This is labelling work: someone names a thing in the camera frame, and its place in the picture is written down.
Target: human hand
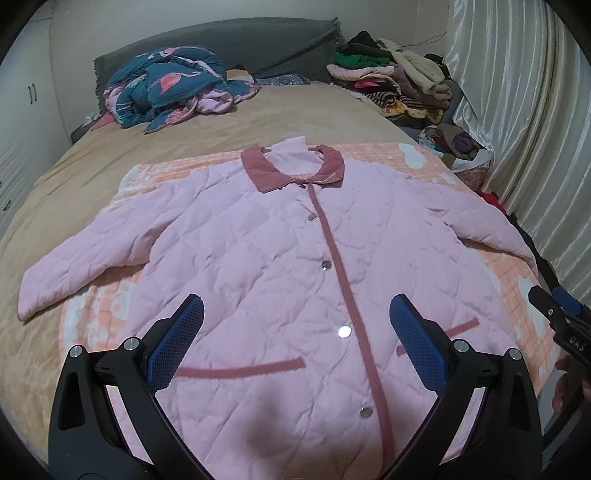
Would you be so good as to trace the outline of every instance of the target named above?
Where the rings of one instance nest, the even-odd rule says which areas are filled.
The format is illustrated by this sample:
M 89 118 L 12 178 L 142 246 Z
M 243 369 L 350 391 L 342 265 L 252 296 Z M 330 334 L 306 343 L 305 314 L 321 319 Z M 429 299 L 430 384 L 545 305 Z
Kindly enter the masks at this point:
M 570 355 L 562 357 L 555 364 L 556 370 L 566 372 L 569 369 L 571 359 L 572 357 Z M 587 372 L 587 377 L 583 379 L 582 386 L 585 400 L 591 402 L 591 372 Z M 556 382 L 556 387 L 554 388 L 552 408 L 555 412 L 562 410 L 562 406 L 564 403 L 564 394 L 566 392 L 567 387 L 567 376 L 566 374 L 564 374 L 562 377 L 558 379 L 558 381 Z

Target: dark pink collar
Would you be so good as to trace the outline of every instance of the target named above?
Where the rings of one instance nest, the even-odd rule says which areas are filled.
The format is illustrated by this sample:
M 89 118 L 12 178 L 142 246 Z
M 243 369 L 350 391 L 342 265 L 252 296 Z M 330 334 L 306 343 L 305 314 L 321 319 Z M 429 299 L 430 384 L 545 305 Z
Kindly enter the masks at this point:
M 252 182 L 259 192 L 268 193 L 280 189 L 290 183 L 304 185 L 306 183 L 317 183 L 326 185 L 343 180 L 345 176 L 345 162 L 338 150 L 319 145 L 316 148 L 309 148 L 310 151 L 322 153 L 324 161 L 320 170 L 309 179 L 298 179 L 280 172 L 269 162 L 264 154 L 270 152 L 268 148 L 259 145 L 252 145 L 241 153 L 244 170 L 248 173 Z

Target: cabinet door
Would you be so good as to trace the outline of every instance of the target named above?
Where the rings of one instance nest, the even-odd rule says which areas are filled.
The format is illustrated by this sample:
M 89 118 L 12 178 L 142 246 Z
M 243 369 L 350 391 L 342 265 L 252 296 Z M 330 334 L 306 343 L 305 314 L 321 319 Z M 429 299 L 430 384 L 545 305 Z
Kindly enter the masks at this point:
M 0 236 L 69 147 L 51 77 L 49 25 L 27 24 L 0 64 Z
M 33 108 L 32 93 L 30 96 L 27 89 L 27 44 L 20 35 L 0 64 L 0 236 L 22 201 L 16 190 L 28 193 L 34 183 L 27 168 L 27 124 Z
M 33 95 L 33 105 L 28 105 L 31 108 L 27 109 L 27 148 L 30 155 L 28 166 L 35 180 L 52 168 L 70 147 L 57 107 L 51 75 L 50 23 L 50 20 L 32 22 L 22 32 L 28 44 L 28 85 L 31 86 Z

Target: white satin curtain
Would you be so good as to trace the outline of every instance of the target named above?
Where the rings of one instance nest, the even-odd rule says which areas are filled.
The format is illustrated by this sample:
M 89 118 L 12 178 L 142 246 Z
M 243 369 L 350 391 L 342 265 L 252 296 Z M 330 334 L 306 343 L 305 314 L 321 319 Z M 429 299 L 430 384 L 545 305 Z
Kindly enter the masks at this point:
M 493 151 L 485 182 L 563 286 L 591 303 L 591 66 L 543 0 L 454 0 L 454 121 Z

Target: pile of clothes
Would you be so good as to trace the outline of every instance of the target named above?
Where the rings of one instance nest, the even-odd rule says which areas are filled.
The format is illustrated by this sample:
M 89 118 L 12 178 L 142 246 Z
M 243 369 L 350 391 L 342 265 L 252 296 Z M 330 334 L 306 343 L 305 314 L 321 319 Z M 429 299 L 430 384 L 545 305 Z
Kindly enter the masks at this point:
M 413 128 L 438 124 L 452 98 L 451 88 L 443 83 L 449 72 L 441 63 L 390 40 L 374 40 L 366 31 L 337 47 L 335 63 L 326 68 L 334 84 L 399 127 L 410 126 L 408 118 L 419 120 L 412 122 Z
M 439 124 L 425 128 L 416 138 L 432 151 L 468 188 L 479 192 L 493 155 L 461 127 Z

